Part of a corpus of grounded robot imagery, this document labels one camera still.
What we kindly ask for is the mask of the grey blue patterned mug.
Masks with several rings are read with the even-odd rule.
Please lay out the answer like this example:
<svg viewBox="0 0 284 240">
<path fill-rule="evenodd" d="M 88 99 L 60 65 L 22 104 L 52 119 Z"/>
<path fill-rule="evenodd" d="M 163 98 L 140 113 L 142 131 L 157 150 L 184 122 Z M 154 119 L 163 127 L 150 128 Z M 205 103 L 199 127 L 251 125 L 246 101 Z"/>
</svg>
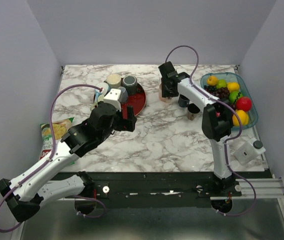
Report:
<svg viewBox="0 0 284 240">
<path fill-rule="evenodd" d="M 121 104 L 125 104 L 128 101 L 128 92 L 123 86 L 120 86 L 118 89 L 121 91 L 119 101 Z"/>
</svg>

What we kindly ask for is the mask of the pink mug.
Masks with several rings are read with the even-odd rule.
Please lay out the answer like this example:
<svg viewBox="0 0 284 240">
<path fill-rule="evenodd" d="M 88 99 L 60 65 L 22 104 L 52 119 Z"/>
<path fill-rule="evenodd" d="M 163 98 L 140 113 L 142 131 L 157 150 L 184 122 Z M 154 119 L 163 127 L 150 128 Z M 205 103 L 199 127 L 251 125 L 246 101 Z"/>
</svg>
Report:
<svg viewBox="0 0 284 240">
<path fill-rule="evenodd" d="M 163 97 L 162 96 L 162 84 L 159 85 L 158 97 L 162 102 L 169 103 L 172 100 L 172 97 Z"/>
</svg>

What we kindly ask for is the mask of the dark blue mug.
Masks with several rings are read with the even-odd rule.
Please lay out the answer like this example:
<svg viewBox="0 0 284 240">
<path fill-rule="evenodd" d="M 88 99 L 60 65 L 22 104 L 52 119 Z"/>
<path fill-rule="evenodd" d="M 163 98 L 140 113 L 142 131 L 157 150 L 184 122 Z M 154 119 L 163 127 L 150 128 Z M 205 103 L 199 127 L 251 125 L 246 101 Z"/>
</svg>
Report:
<svg viewBox="0 0 284 240">
<path fill-rule="evenodd" d="M 181 108 L 187 108 L 189 106 L 189 99 L 184 95 L 180 94 L 178 99 L 178 105 Z"/>
</svg>

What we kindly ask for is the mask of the brown striped mug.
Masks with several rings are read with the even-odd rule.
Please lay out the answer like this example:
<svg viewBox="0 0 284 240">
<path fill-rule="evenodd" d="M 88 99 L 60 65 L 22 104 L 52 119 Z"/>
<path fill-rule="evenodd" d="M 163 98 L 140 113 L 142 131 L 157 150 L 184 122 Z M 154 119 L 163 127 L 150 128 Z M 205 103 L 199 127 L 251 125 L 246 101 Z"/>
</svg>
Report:
<svg viewBox="0 0 284 240">
<path fill-rule="evenodd" d="M 187 107 L 187 119 L 192 121 L 200 112 L 200 109 L 193 103 L 189 104 Z"/>
</svg>

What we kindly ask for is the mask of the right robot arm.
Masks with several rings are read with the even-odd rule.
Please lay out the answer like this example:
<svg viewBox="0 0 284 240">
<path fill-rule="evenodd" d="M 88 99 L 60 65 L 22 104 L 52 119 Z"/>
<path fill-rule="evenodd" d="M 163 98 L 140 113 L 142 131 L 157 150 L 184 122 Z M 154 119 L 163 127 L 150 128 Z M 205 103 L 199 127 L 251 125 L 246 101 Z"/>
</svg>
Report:
<svg viewBox="0 0 284 240">
<path fill-rule="evenodd" d="M 227 100 L 219 100 L 209 94 L 195 84 L 188 74 L 178 73 L 170 61 L 160 65 L 159 71 L 162 97 L 183 96 L 202 112 L 201 127 L 204 135 L 210 140 L 214 161 L 212 191 L 218 196 L 225 195 L 235 183 L 229 162 L 228 144 L 235 111 Z"/>
</svg>

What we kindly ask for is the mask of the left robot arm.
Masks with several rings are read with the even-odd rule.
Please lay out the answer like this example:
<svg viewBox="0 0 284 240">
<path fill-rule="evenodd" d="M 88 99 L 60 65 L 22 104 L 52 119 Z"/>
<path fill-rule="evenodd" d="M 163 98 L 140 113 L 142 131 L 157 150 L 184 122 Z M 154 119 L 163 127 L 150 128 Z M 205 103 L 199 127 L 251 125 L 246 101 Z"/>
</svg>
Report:
<svg viewBox="0 0 284 240">
<path fill-rule="evenodd" d="M 0 193 L 15 220 L 22 223 L 45 204 L 64 197 L 93 198 L 95 183 L 83 171 L 52 185 L 48 181 L 70 163 L 96 149 L 114 131 L 133 132 L 136 120 L 132 106 L 127 107 L 127 117 L 124 118 L 112 104 L 100 102 L 90 117 L 69 128 L 43 159 L 12 180 L 0 180 Z"/>
</svg>

